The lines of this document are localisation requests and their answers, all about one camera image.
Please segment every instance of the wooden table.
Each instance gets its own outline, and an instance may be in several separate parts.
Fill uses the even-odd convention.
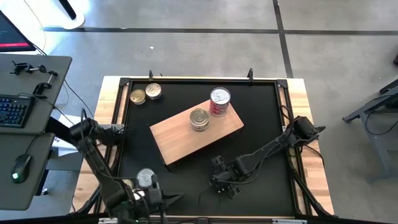
[[[122,77],[107,76],[104,77],[101,92],[99,93],[99,99],[97,108],[95,111],[95,120],[99,124],[110,124],[116,102],[116,95],[118,94],[119,79]],[[307,91],[305,90],[304,80],[299,78],[288,78],[290,101],[293,107],[294,116],[306,116],[312,121],[311,109],[307,98]],[[282,104],[284,104],[283,91],[280,92]],[[118,114],[118,124],[121,123],[122,113],[124,108],[125,98],[127,96],[127,87],[123,89],[122,100],[120,104],[120,110]],[[310,145],[319,151],[318,141],[314,141]],[[100,151],[104,154],[105,148],[101,147]],[[110,161],[113,161],[114,154],[111,155]],[[331,204],[330,193],[328,183],[326,181],[325,170],[323,169],[321,158],[314,152],[304,149],[302,153],[302,161],[304,166],[305,178],[307,186],[311,190],[312,194],[322,204],[323,208],[329,213],[333,214],[333,206]],[[92,174],[92,171],[88,167],[86,161],[83,161],[81,165],[81,171],[79,179],[76,185],[75,196],[73,204],[78,210],[84,203],[89,199],[95,188],[98,186],[98,181]],[[298,204],[302,211],[305,213],[305,205],[303,201],[303,194],[296,184],[296,191],[298,197]]]

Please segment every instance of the wooden board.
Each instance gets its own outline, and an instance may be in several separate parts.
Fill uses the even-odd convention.
[[[193,130],[190,124],[190,113],[195,108],[203,108],[209,114],[208,128],[202,132]],[[212,116],[209,108],[210,100],[150,127],[166,165],[243,127],[243,122],[231,104],[226,115],[220,118]]]
[[[148,77],[132,77],[132,76],[130,77],[148,79]],[[109,124],[112,121],[113,109],[116,102],[116,95],[118,94],[118,85],[120,78],[122,77],[120,76],[104,77],[103,84],[101,87],[101,92],[99,93],[97,108],[95,111],[95,120],[97,120],[101,124]],[[154,78],[162,79],[162,78],[171,78],[171,77],[154,77]],[[212,77],[173,77],[173,78],[209,79]],[[256,78],[256,79],[275,80],[276,78]],[[304,80],[301,78],[288,78],[287,83],[289,85],[290,102],[292,104],[294,116],[295,117],[298,115],[306,116],[311,122],[313,122],[310,103],[308,102],[307,91],[305,90]],[[283,91],[280,92],[281,92],[281,100],[284,103]],[[121,100],[121,109],[118,115],[118,123],[121,122],[121,116],[125,102],[124,99],[126,97],[127,97],[127,88],[125,88],[123,91],[122,100]],[[312,142],[310,146],[319,151],[318,141]],[[311,190],[312,194],[315,196],[315,198],[317,198],[317,200],[323,206],[323,208],[329,213],[333,214],[333,206],[331,204],[328,182],[326,179],[325,170],[323,169],[322,160],[319,158],[319,156],[317,156],[316,154],[312,153],[307,149],[303,150],[302,160],[303,160],[305,178],[307,180],[308,188]],[[75,198],[73,199],[73,203],[77,210],[83,206],[83,204],[87,201],[91,193],[94,192],[95,188],[98,185],[97,180],[95,179],[92,172],[84,167],[86,168],[88,167],[86,161],[83,161],[82,170],[80,172],[78,183],[75,190]],[[299,187],[296,187],[296,189],[298,195],[298,205],[302,213],[305,214],[303,194],[301,193]]]

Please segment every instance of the black frame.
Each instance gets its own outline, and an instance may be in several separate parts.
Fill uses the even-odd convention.
[[[118,119],[118,114],[120,111],[120,102],[121,102],[121,98],[122,98],[122,94],[123,94],[123,90],[124,87],[127,86],[127,95],[126,95],[126,99],[125,99],[125,104],[124,104],[124,110],[123,110],[123,116],[122,116],[122,124],[126,125],[127,124],[127,115],[129,113],[129,97],[128,94],[132,91],[132,86],[133,83],[142,83],[142,82],[153,82],[153,78],[152,75],[149,75],[149,78],[144,78],[144,77],[137,77],[137,78],[121,78],[119,81],[119,88],[118,88],[118,94],[116,97],[116,104],[114,107],[114,111],[113,111],[113,117],[112,117],[112,123],[116,123],[117,119]],[[271,83],[275,86],[275,90],[276,90],[276,95],[277,95],[277,102],[278,102],[278,106],[280,106],[282,104],[281,102],[281,98],[280,98],[280,88],[283,89],[284,91],[284,96],[285,96],[285,102],[286,105],[289,107],[289,113],[293,114],[292,111],[292,104],[290,101],[290,95],[289,95],[289,87],[287,84],[287,80],[267,80],[267,79],[253,79],[252,77],[252,70],[249,71],[248,74],[248,78],[179,78],[179,77],[162,77],[162,78],[156,78],[156,82],[158,83],[184,83],[184,82],[189,82],[189,83],[238,83],[238,84],[242,84],[242,85],[253,85],[253,84],[261,84],[261,83]],[[282,112],[279,111],[280,114],[280,122],[283,126],[286,126],[285,123],[285,119],[282,115]],[[121,142],[121,144],[119,144],[117,146],[116,149],[116,155],[115,155],[115,159],[113,161],[112,167],[111,167],[111,171],[113,172],[114,175],[118,175],[119,174],[119,169],[120,169],[120,160],[121,160],[121,155],[123,153],[123,144],[124,144],[124,139],[125,139],[125,135],[126,133],[124,133],[123,135],[123,140]],[[105,161],[107,163],[109,163],[109,158],[110,158],[110,154],[111,154],[111,148],[107,147],[106,148],[106,154],[105,154]],[[299,153],[299,149],[295,149],[295,159],[297,162],[297,169],[298,169],[298,174],[299,176],[302,178],[302,180],[305,182],[305,174],[304,174],[304,169],[303,169],[303,162],[302,162],[302,158],[301,158],[301,154]],[[287,153],[287,159],[292,159],[290,153]],[[293,175],[290,174],[290,188],[292,190],[292,197],[294,198],[293,201],[293,205],[294,205],[294,210],[296,214],[302,214],[300,207],[299,207],[299,201],[297,198],[297,191],[296,191],[296,187],[295,187],[295,181],[293,178]],[[95,201],[95,207],[94,207],[94,213],[100,213],[100,207],[101,207],[101,196],[97,193],[98,188],[94,191],[93,195],[97,195],[97,198],[93,198],[93,196],[91,197],[91,199],[93,201]],[[307,215],[312,215],[312,208],[307,200],[306,197],[304,197],[304,205],[305,205],[305,213]],[[91,209],[90,208],[84,208],[85,211],[89,211]]]
[[[21,47],[21,48],[17,48],[17,49],[1,49],[0,48],[0,52],[23,52],[23,51],[35,51],[36,48],[34,47],[33,43],[31,41],[29,41],[24,34],[22,34],[19,29],[7,18],[6,15],[4,15],[4,13],[2,13],[2,11],[0,10],[0,16],[2,16],[7,22],[8,24],[14,28],[14,30],[27,42],[27,44],[29,44],[29,47]]]

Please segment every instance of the keyboard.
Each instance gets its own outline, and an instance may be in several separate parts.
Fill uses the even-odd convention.
[[[0,127],[24,128],[34,101],[32,96],[0,95]]]

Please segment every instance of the gray desk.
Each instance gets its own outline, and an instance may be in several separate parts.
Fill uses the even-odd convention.
[[[19,76],[10,74],[9,72],[13,68],[11,60],[16,63],[31,63],[34,67],[45,65],[48,70],[58,73],[58,77],[51,82],[52,89],[44,91],[44,95],[48,97],[47,100],[54,104],[72,59],[58,56],[0,54],[0,94],[32,93],[36,84],[49,79],[49,75],[40,72],[33,74],[21,72]],[[29,208],[42,180],[55,137],[52,133],[43,134],[52,109],[48,103],[36,100],[24,129],[0,129],[0,210],[26,210]],[[11,180],[11,168],[16,157],[25,153],[29,143],[33,140],[35,135],[32,133],[42,134],[33,142],[28,151],[28,154],[32,156],[30,174],[24,183],[14,184]]]

